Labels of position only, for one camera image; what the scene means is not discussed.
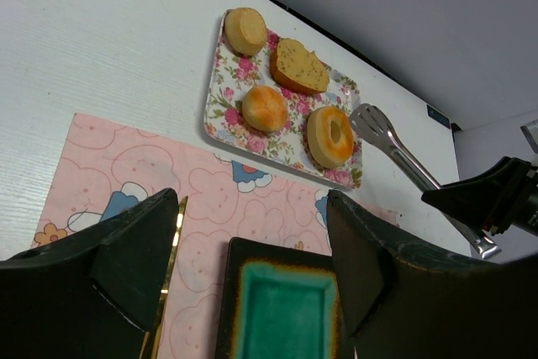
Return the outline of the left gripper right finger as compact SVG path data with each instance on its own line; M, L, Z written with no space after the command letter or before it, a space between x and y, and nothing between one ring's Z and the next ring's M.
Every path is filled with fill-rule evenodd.
M335 190L327 230L360 358L536 357L535 256L497 264L460 255Z

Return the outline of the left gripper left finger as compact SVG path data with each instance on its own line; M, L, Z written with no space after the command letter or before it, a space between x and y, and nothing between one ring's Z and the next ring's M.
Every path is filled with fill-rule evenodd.
M166 188L110 219L1 263L3 358L136 358L177 228Z

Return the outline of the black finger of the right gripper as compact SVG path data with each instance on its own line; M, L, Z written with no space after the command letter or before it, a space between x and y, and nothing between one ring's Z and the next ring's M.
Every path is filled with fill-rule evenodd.
M473 229L483 229L498 200L493 180L496 165L479 176L426 191L421 199Z

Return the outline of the metal serving tongs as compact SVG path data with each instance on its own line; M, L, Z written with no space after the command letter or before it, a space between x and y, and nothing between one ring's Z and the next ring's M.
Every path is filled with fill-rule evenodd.
M399 139L393 124L377 106L362 103L351 112L349 121L360 138L382 151L422 193L441 189L437 180ZM502 251L482 230L473 230L448 214L443 215L480 258L489 260Z

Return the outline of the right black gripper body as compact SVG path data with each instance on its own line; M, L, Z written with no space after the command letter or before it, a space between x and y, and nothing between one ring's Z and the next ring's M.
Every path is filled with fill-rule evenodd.
M505 156L494 167L498 200L483 227L491 235L503 234L511 225L537 235L537 123L520 129L535 155L533 161Z

